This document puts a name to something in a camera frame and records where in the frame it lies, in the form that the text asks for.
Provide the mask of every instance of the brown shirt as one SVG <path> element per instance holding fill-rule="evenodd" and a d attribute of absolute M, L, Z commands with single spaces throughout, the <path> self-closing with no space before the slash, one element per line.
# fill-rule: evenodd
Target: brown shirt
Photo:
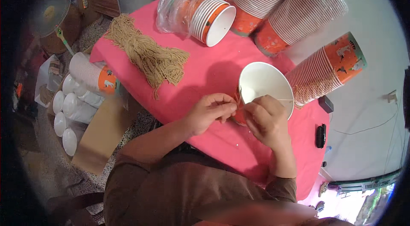
<path fill-rule="evenodd" d="M 105 223 L 191 226 L 200 221 L 192 209 L 216 201 L 296 203 L 294 179 L 276 178 L 264 190 L 224 169 L 204 157 L 187 154 L 165 157 L 155 168 L 118 157 L 105 188 Z"/>

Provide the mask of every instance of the electrical outlet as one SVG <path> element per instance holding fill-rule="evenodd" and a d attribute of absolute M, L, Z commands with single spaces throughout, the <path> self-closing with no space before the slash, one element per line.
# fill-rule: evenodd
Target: electrical outlet
<path fill-rule="evenodd" d="M 392 101 L 396 102 L 397 104 L 397 90 L 392 91 L 387 95 L 387 101 L 390 103 Z"/>

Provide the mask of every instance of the bundle of string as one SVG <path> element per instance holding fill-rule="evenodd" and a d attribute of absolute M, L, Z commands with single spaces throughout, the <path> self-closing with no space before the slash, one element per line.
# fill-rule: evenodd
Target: bundle of string
<path fill-rule="evenodd" d="M 48 104 L 53 99 L 54 92 L 47 89 L 47 84 L 40 86 L 40 100 L 44 104 Z"/>
<path fill-rule="evenodd" d="M 295 107 L 300 110 L 304 105 L 308 104 L 312 100 L 333 91 L 333 81 L 336 77 L 335 71 L 332 70 L 326 78 L 314 79 L 303 83 L 302 85 L 294 86 L 292 89 L 295 99 Z"/>
<path fill-rule="evenodd" d="M 189 53 L 178 48 L 161 47 L 152 37 L 134 28 L 134 19 L 128 14 L 114 18 L 105 34 L 106 39 L 125 51 L 134 65 L 142 71 L 154 88 L 153 97 L 164 80 L 177 85 L 184 76 L 183 66 Z"/>

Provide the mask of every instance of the floor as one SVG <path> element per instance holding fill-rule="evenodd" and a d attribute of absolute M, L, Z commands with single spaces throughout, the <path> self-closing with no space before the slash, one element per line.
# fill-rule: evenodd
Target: floor
<path fill-rule="evenodd" d="M 104 17 L 89 25 L 82 31 L 78 41 L 73 44 L 73 51 L 84 51 L 94 44 L 105 33 L 109 25 L 110 20 Z M 69 52 L 58 55 L 58 58 L 65 65 L 64 74 L 68 72 L 71 57 Z M 105 182 L 115 163 L 115 155 L 118 150 L 131 139 L 148 132 L 153 120 L 154 118 L 149 112 L 145 110 L 139 112 L 138 119 L 124 134 L 102 175 L 96 176 L 75 168 L 65 159 L 64 149 L 55 135 L 46 108 L 38 105 L 34 130 L 40 152 L 21 150 L 20 153 L 28 178 L 39 201 L 45 206 L 47 200 L 52 197 L 65 194 L 77 196 L 91 192 L 104 192 Z M 91 214 L 99 213 L 102 209 L 102 204 L 88 208 Z"/>

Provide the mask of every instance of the table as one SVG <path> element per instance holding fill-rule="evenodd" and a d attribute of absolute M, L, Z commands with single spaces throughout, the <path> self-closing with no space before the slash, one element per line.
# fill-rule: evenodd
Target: table
<path fill-rule="evenodd" d="M 177 86 L 162 83 L 158 95 L 145 75 L 131 64 L 126 53 L 112 45 L 111 40 L 100 38 L 93 47 L 91 62 L 104 60 L 130 94 L 163 124 L 182 118 L 203 96 L 216 92 L 233 95 L 241 70 L 251 62 L 262 61 L 277 67 L 282 73 L 295 65 L 286 56 L 268 58 L 250 38 L 229 32 L 214 47 L 206 47 L 194 38 L 182 39 L 175 34 L 160 34 L 155 26 L 158 1 L 150 3 L 130 14 L 135 27 L 152 36 L 164 47 L 177 47 L 191 55 L 184 66 L 185 75 Z M 301 110 L 294 110 L 289 120 L 298 176 L 296 178 L 298 200 L 305 199 L 315 183 L 324 149 L 315 147 L 315 131 L 321 124 L 329 125 L 328 114 L 313 101 Z M 266 183 L 271 150 L 261 144 L 247 127 L 233 121 L 213 123 L 201 136 L 188 141 L 209 156 L 223 162 L 259 185 Z"/>

